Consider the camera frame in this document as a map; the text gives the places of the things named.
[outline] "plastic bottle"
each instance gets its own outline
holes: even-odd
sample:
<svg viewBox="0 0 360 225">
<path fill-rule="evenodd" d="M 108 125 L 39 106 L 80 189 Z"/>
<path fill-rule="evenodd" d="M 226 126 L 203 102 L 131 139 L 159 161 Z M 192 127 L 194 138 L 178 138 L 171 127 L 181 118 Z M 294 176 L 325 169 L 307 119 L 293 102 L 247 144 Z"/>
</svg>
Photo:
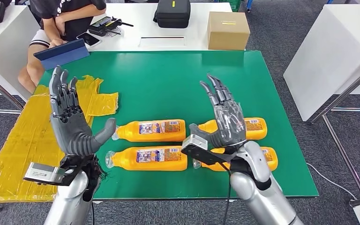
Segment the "plastic bottle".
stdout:
<svg viewBox="0 0 360 225">
<path fill-rule="evenodd" d="M 244 118 L 244 121 L 246 124 L 246 139 L 260 140 L 267 135 L 267 124 L 263 118 L 250 117 Z M 204 124 L 198 125 L 198 127 L 209 133 L 213 133 L 218 129 L 215 120 L 209 120 Z"/>
<path fill-rule="evenodd" d="M 181 146 L 132 147 L 121 152 L 109 151 L 105 165 L 125 170 L 183 171 L 187 169 L 187 155 L 181 153 Z"/>
<path fill-rule="evenodd" d="M 260 147 L 263 151 L 264 156 L 266 157 L 267 165 L 270 168 L 271 171 L 274 171 L 278 167 L 278 158 L 275 150 L 270 147 Z M 224 153 L 224 149 L 212 149 L 212 152 L 215 153 Z M 230 168 L 229 163 L 223 163 L 225 167 L 228 169 Z M 213 171 L 225 171 L 225 169 L 219 164 L 215 163 L 213 165 L 206 165 L 205 163 L 201 163 L 198 160 L 193 159 L 193 166 L 195 169 L 198 169 L 199 167 L 206 167 Z"/>
<path fill-rule="evenodd" d="M 113 140 L 130 142 L 182 142 L 186 138 L 184 120 L 133 121 L 116 128 Z"/>
</svg>

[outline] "robotic arm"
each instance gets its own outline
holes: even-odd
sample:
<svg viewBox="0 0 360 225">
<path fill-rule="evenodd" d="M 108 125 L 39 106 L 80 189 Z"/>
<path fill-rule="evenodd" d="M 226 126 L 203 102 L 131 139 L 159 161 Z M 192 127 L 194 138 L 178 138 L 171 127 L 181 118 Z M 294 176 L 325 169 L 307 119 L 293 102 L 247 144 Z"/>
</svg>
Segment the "robotic arm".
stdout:
<svg viewBox="0 0 360 225">
<path fill-rule="evenodd" d="M 93 194 L 104 175 L 94 155 L 115 132 L 109 118 L 95 136 L 85 120 L 76 93 L 77 78 L 67 83 L 68 71 L 57 66 L 49 83 L 53 113 L 50 122 L 65 157 L 59 167 L 31 163 L 25 180 L 59 186 L 45 225 L 84 225 Z"/>
<path fill-rule="evenodd" d="M 210 134 L 191 124 L 191 135 L 184 140 L 182 152 L 208 165 L 230 162 L 231 186 L 260 224 L 303 225 L 272 175 L 259 144 L 246 140 L 240 104 L 219 79 L 208 78 L 214 92 L 205 82 L 200 84 L 213 105 L 218 130 Z M 224 154 L 210 152 L 208 143 L 224 147 Z"/>
<path fill-rule="evenodd" d="M 58 191 L 45 225 L 83 225 L 92 198 L 104 175 L 94 155 L 115 132 L 116 120 L 110 118 L 95 136 L 79 106 L 74 77 L 67 83 L 68 71 L 57 66 L 49 83 L 52 111 L 50 120 L 65 157 L 59 167 L 31 163 L 25 180 L 56 185 Z M 282 193 L 267 166 L 260 146 L 246 140 L 246 126 L 239 103 L 221 81 L 208 75 L 214 92 L 201 82 L 213 105 L 218 130 L 204 132 L 190 125 L 191 135 L 183 141 L 182 152 L 212 165 L 230 162 L 230 182 L 238 196 L 245 200 L 254 217 L 264 225 L 303 225 Z M 224 154 L 208 150 L 224 147 Z"/>
</svg>

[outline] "person's hand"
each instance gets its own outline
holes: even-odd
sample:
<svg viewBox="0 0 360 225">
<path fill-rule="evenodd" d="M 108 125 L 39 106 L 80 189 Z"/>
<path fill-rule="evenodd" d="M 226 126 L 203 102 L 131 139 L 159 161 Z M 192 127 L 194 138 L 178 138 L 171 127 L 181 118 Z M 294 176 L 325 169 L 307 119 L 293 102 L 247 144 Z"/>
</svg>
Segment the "person's hand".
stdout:
<svg viewBox="0 0 360 225">
<path fill-rule="evenodd" d="M 56 27 L 60 32 L 60 35 L 65 36 L 66 34 L 66 22 L 63 20 L 62 15 L 57 16 L 54 21 L 56 22 Z"/>
<path fill-rule="evenodd" d="M 64 41 L 60 38 L 55 38 L 53 39 L 52 41 L 50 41 L 49 43 L 49 48 L 53 48 L 53 47 L 56 47 L 56 46 L 59 46 L 59 45 L 62 45 L 64 43 L 66 43 L 67 41 Z"/>
</svg>

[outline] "cardboard box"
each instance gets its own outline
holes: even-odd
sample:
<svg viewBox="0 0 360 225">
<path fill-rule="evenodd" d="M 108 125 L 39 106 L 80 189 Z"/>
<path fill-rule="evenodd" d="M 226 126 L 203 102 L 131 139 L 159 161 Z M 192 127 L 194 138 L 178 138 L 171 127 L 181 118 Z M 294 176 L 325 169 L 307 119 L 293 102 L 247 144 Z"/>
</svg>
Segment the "cardboard box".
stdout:
<svg viewBox="0 0 360 225">
<path fill-rule="evenodd" d="M 249 35 L 245 13 L 209 13 L 208 49 L 244 50 Z"/>
</svg>

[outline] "blue tablet case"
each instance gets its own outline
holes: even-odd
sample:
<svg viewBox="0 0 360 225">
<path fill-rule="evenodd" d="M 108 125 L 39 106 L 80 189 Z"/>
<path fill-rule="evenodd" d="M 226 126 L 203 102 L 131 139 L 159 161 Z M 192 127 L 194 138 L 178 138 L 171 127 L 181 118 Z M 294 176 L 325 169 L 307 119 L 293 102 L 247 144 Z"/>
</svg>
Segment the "blue tablet case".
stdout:
<svg viewBox="0 0 360 225">
<path fill-rule="evenodd" d="M 65 44 L 37 52 L 34 56 L 41 60 L 45 70 L 53 69 L 57 65 L 63 65 L 89 56 L 84 40 L 78 39 Z"/>
</svg>

